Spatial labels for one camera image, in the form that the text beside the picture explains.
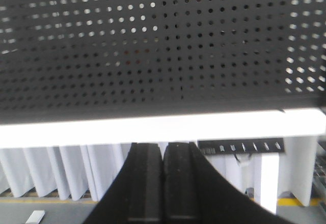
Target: pleated white fabric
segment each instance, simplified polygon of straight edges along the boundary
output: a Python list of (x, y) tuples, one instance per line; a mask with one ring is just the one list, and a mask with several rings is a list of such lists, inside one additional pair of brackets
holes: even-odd
[(94, 175), (93, 175), (93, 169), (92, 169), (91, 162), (90, 162), (88, 148), (86, 145), (82, 145), (80, 147), (80, 150), (81, 150), (81, 156), (83, 157), (88, 187), (89, 187), (89, 190), (91, 193), (92, 200), (98, 201), (98, 196), (97, 196), (96, 186), (95, 186), (95, 181), (94, 181)]
[(59, 147), (47, 147), (50, 164), (52, 167), (53, 176), (58, 187), (58, 194), (61, 200), (65, 200), (70, 195), (69, 184), (67, 181), (65, 168), (62, 162)]
[(62, 162), (72, 200), (79, 200), (88, 189), (88, 181), (80, 146), (60, 147)]
[(120, 145), (87, 146), (97, 198), (100, 200), (123, 165)]
[(57, 188), (46, 148), (23, 149), (37, 195), (43, 197)]
[(23, 149), (0, 149), (0, 163), (14, 197), (34, 187)]
[(6, 191), (9, 188), (5, 172), (0, 164), (0, 193)]

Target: gray floor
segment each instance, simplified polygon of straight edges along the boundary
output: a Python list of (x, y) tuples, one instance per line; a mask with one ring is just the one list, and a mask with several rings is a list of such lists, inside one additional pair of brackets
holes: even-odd
[(45, 210), (40, 224), (81, 224), (93, 204), (23, 204), (0, 203), (1, 224), (24, 224), (34, 210)]
[[(66, 204), (0, 203), (1, 224), (24, 224), (37, 209), (45, 210), (40, 224), (81, 224), (94, 208), (94, 204), (81, 202)], [(319, 207), (278, 207), (278, 215), (296, 224), (326, 224)]]
[(326, 224), (326, 216), (315, 206), (279, 206), (277, 214), (296, 224)]

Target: yellow floor marking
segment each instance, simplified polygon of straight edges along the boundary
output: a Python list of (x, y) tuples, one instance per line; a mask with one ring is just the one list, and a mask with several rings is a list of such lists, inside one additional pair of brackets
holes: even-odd
[[(314, 198), (310, 200), (310, 206), (317, 206), (321, 201), (319, 198)], [(302, 206), (297, 199), (279, 199), (277, 202), (278, 206)]]
[[(310, 206), (317, 206), (321, 201), (319, 198), (311, 199)], [(85, 201), (73, 201), (73, 200), (40, 200), (40, 199), (1, 199), (0, 203), (19, 203), (19, 204), (97, 204), (97, 201), (85, 200)], [(297, 199), (278, 199), (278, 206), (302, 206)]]
[(24, 204), (97, 204), (98, 202), (92, 200), (73, 201), (73, 200), (23, 200), (23, 199), (0, 199), (0, 203), (24, 203)]

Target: dark gray perforated sheet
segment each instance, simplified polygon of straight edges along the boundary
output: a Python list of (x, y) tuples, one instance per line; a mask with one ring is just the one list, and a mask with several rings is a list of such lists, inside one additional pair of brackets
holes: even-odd
[(0, 0), (0, 122), (321, 106), (326, 0)]

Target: white shelf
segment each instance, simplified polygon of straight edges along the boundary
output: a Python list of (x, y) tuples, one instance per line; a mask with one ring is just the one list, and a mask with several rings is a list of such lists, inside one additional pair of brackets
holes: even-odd
[(1, 148), (287, 137), (325, 133), (317, 108), (0, 126)]

